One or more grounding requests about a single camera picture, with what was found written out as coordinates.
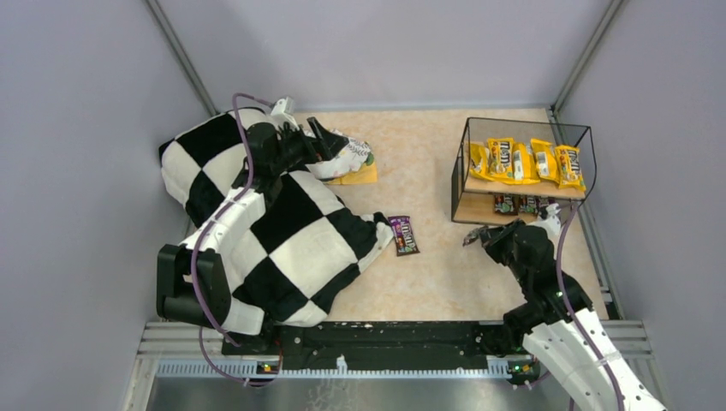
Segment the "yellow candy bag barcode side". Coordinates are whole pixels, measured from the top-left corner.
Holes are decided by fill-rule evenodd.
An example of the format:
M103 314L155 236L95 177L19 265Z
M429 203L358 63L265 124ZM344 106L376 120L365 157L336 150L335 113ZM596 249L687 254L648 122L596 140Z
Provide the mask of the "yellow candy bag barcode side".
M491 155L486 144L469 144L469 172L477 179L492 181L493 177L489 171Z

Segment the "purple m&m bag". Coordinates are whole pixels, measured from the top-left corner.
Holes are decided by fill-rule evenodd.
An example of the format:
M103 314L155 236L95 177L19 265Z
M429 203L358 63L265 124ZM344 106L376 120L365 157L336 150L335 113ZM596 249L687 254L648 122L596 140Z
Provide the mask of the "purple m&m bag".
M499 215L516 216L518 214L518 199L512 194L495 194L494 212Z
M486 225L472 229L465 235L462 246L466 247L476 241L480 241L482 234L485 234L488 229L489 227Z
M388 217L390 227L396 244L396 256L403 257L420 253L417 241L414 238L410 216Z

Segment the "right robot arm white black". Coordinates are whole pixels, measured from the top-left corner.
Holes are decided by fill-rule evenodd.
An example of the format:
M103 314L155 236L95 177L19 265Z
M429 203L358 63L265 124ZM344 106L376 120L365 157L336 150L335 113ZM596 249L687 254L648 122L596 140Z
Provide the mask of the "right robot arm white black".
M554 217L484 227L476 235L525 298L503 316L508 338L541 362L581 410L664 410L610 340L588 294L562 268L567 229Z

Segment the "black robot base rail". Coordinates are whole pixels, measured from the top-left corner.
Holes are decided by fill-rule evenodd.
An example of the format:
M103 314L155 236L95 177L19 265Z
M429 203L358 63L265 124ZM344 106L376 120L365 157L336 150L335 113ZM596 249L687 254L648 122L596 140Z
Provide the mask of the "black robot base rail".
M548 376L500 321L323 322L310 328L267 325L255 337L224 342L226 356L270 356L263 373L395 372L439 376L477 372L514 385Z

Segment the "yellow m&m bag front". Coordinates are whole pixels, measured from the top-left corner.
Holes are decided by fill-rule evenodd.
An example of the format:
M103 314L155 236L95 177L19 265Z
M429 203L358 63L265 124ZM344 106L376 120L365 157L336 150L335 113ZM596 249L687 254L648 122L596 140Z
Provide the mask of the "yellow m&m bag front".
M514 139L490 138L487 147L490 153L488 174L494 180L510 184L514 178L513 148Z

